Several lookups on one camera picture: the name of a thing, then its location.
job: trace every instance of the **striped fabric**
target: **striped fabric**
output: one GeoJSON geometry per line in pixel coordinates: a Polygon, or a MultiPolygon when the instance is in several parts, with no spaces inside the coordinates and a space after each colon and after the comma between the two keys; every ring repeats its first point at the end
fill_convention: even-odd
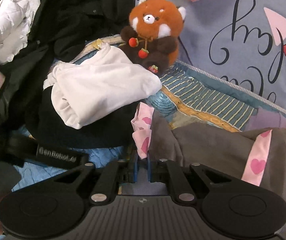
{"type": "Polygon", "coordinates": [[[187,107],[216,116],[239,130],[254,110],[253,107],[231,96],[208,89],[201,82],[188,77],[179,63],[175,63],[173,68],[161,77],[161,82],[187,107]]]}

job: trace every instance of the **white garment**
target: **white garment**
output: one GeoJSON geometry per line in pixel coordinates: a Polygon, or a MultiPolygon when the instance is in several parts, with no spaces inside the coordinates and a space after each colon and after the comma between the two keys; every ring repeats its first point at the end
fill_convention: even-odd
{"type": "Polygon", "coordinates": [[[67,126],[75,129],[148,98],[162,88],[156,75],[133,64],[121,49],[107,43],[80,65],[55,66],[43,88],[52,85],[54,109],[67,126]]]}
{"type": "Polygon", "coordinates": [[[27,46],[35,13],[40,0],[0,1],[0,62],[13,60],[27,46]]]}

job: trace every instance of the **pink heart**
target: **pink heart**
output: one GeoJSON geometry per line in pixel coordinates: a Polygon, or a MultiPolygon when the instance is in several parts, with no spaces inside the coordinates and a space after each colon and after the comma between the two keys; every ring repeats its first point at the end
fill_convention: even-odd
{"type": "Polygon", "coordinates": [[[263,138],[265,138],[266,136],[268,136],[268,135],[270,134],[271,131],[272,131],[272,130],[269,130],[269,131],[266,131],[266,132],[264,132],[264,133],[261,133],[261,136],[262,136],[263,138]]]}
{"type": "Polygon", "coordinates": [[[251,170],[252,172],[257,175],[261,173],[265,169],[266,161],[264,160],[258,160],[258,159],[253,159],[251,161],[251,170]]]}
{"type": "Polygon", "coordinates": [[[152,119],[151,119],[151,118],[143,117],[142,120],[143,120],[146,124],[149,124],[149,125],[152,124],[152,119]]]}
{"type": "Polygon", "coordinates": [[[147,154],[147,150],[148,150],[148,142],[150,141],[150,138],[149,137],[146,137],[143,144],[142,144],[142,147],[141,147],[141,150],[147,154]]]}

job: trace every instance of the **pink triangle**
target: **pink triangle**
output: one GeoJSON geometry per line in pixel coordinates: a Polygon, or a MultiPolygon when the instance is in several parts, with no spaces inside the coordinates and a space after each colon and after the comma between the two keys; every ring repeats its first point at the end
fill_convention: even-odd
{"type": "Polygon", "coordinates": [[[281,39],[279,37],[277,29],[280,31],[283,40],[286,38],[286,18],[280,14],[264,7],[265,14],[267,16],[268,22],[270,23],[270,28],[274,37],[276,46],[281,44],[281,39]]]}

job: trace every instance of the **plush toy nose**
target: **plush toy nose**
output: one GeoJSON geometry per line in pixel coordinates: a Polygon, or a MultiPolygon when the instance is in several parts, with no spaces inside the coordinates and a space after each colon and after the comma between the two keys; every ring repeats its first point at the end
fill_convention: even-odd
{"type": "Polygon", "coordinates": [[[155,21],[155,18],[152,14],[145,15],[143,17],[145,23],[152,24],[155,21]]]}

